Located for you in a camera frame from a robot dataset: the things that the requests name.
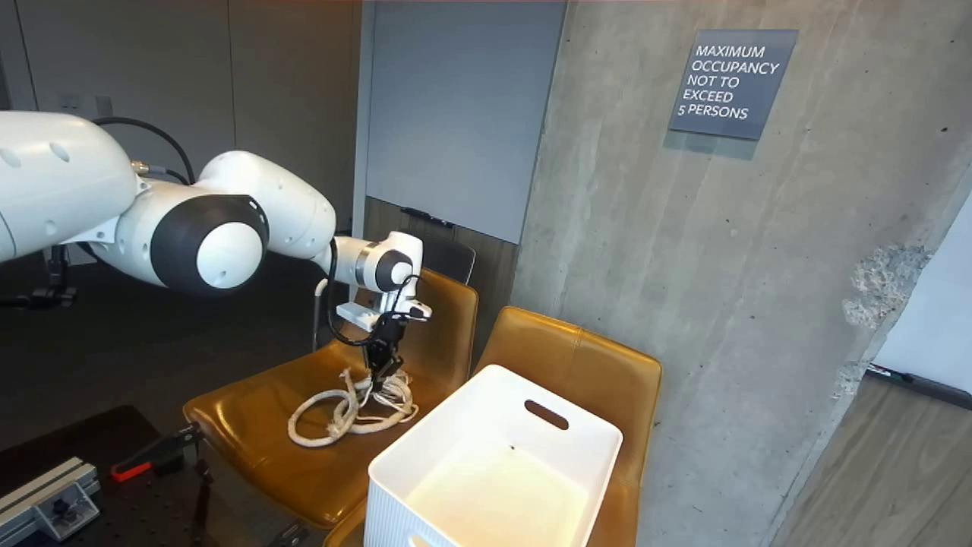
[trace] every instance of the white plastic bin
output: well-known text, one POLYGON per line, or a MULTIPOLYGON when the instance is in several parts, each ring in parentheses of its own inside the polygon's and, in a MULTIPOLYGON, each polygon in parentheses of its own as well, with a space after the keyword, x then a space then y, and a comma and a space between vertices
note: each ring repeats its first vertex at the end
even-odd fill
POLYGON ((364 545, 585 545, 620 448, 614 425, 490 365, 371 462, 364 545))

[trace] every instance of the black table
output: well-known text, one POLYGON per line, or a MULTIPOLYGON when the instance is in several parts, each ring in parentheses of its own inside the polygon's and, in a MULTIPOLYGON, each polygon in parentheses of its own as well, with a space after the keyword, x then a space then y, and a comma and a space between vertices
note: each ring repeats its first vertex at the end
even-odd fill
MULTIPOLYGON (((159 437, 158 431, 134 407, 123 406, 83 419, 53 433, 0 452, 0 495, 30 482, 78 457, 98 470, 101 490, 91 497, 101 514, 63 544, 132 547, 259 546, 235 521, 214 494, 206 505, 205 529, 193 516, 200 480, 190 458, 181 471, 157 477, 145 473, 123 484, 108 477, 114 463, 131 456, 159 437)), ((19 545, 54 546, 36 532, 19 545)))

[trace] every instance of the gray sign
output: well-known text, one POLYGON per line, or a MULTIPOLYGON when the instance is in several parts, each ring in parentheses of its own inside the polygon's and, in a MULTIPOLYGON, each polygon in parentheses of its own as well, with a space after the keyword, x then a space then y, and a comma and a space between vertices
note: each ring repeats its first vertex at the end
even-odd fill
POLYGON ((669 129, 758 140, 796 30, 700 30, 669 129))

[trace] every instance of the white rope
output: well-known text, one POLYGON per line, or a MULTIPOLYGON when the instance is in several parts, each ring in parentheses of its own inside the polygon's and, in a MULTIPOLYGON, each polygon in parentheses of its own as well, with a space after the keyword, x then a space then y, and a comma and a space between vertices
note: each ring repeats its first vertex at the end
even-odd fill
POLYGON ((405 423, 414 418, 419 407, 412 402, 412 390, 408 387, 411 379, 404 371, 399 370, 381 383, 381 389, 372 393, 371 374, 364 380, 352 383, 350 369, 344 369, 341 378, 347 389, 329 389, 314 395, 297 407, 294 414, 287 420, 287 433, 291 440, 302 447, 318 448, 336 443, 346 433, 364 435, 376 431, 384 431, 396 423, 405 423), (328 424, 328 436, 320 439, 308 439, 297 433, 297 420, 307 409, 320 401, 332 397, 341 398, 341 402, 334 407, 334 415, 328 424), (379 405, 395 410, 386 418, 380 416, 359 416, 358 412, 373 399, 379 405), (376 423, 358 423, 358 421, 374 421, 376 423))

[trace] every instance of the yellow leather chair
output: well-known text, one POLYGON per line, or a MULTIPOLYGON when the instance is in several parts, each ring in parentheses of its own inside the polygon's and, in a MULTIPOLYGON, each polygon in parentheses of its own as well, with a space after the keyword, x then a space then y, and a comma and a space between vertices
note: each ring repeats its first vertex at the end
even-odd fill
MULTIPOLYGON (((433 318, 408 325, 399 354, 413 378, 421 418, 466 380, 479 297, 428 270, 422 270, 417 297, 432 307, 433 318)), ((347 325, 344 333, 354 339, 365 335, 347 325)), ((418 421, 349 434, 325 448, 292 442, 287 435, 291 414, 316 393, 345 388, 338 375, 347 368, 355 380, 365 376, 362 349, 332 341, 310 355, 196 397, 183 414, 198 421, 209 444, 260 491, 309 523, 331 529, 365 499, 371 460, 418 421)), ((309 409, 297 430, 305 437, 327 436, 334 404, 309 409)))
MULTIPOLYGON (((589 547, 635 544, 648 438, 662 367, 654 358, 579 327, 504 308, 475 372, 498 364, 616 425, 624 434, 589 547)), ((325 547, 360 547, 365 502, 334 528, 325 547)))

